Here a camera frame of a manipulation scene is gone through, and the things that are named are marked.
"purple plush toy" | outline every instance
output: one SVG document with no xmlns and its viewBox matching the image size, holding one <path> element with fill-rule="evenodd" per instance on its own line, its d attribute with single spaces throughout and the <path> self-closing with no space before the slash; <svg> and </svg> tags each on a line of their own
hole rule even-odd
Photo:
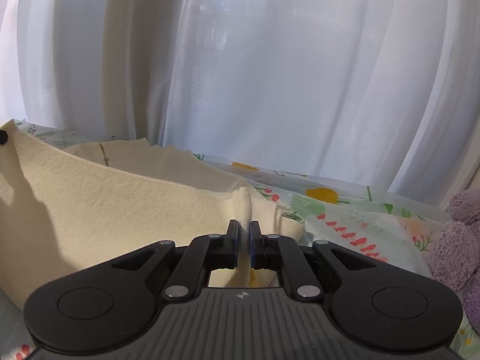
<svg viewBox="0 0 480 360">
<path fill-rule="evenodd" d="M 436 280 L 463 292 L 463 307 L 480 334 L 480 190 L 457 193 L 450 200 L 452 222 L 433 240 L 431 273 Z"/>
</svg>

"cream sweater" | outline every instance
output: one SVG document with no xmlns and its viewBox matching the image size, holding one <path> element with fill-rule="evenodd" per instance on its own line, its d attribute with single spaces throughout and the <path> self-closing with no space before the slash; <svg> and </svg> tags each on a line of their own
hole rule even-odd
<svg viewBox="0 0 480 360">
<path fill-rule="evenodd" d="M 199 161 L 190 150 L 180 151 L 173 145 L 166 148 L 150 146 L 145 138 L 81 143 L 64 151 L 97 164 L 200 190 L 232 192 L 246 187 L 253 197 L 265 199 L 243 177 Z"/>
<path fill-rule="evenodd" d="M 51 147 L 13 121 L 0 128 L 9 135 L 0 145 L 0 287 L 20 308 L 48 281 L 161 239 L 187 245 L 225 233 L 230 219 L 244 241 L 252 219 L 265 233 L 303 232 L 247 187 L 208 191 L 137 175 Z M 237 273 L 215 271 L 210 285 L 246 286 L 248 268 L 244 250 Z"/>
</svg>

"sheer curtain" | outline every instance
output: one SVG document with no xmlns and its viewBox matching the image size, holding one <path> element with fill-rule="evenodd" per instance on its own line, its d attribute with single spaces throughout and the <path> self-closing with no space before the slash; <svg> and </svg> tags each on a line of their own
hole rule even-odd
<svg viewBox="0 0 480 360">
<path fill-rule="evenodd" d="M 0 0 L 0 117 L 444 206 L 480 160 L 479 7 Z"/>
</svg>

